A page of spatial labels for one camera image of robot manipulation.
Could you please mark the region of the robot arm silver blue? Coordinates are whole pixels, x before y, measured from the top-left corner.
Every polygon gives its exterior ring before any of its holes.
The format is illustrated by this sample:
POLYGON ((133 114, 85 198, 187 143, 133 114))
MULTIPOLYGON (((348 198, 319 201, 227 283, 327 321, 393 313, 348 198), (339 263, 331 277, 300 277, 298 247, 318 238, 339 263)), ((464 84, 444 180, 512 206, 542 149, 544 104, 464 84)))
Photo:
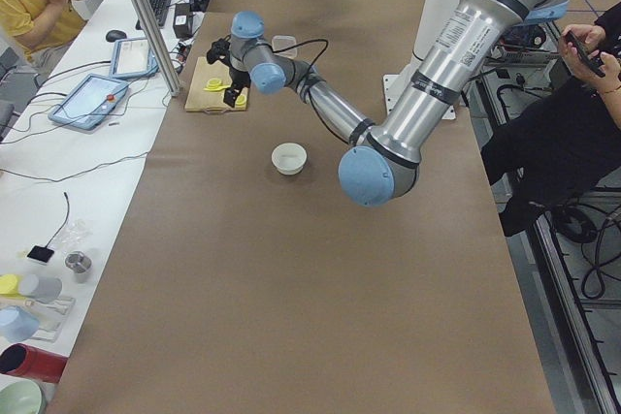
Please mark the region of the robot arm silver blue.
POLYGON ((569 0, 459 0, 430 51, 381 124, 350 105, 311 64, 276 55, 263 38, 263 18, 235 14, 229 67, 244 72, 264 94, 294 90, 347 141, 339 181, 364 207, 408 193, 418 178, 421 146, 454 105, 490 48, 511 27, 563 16, 569 0))

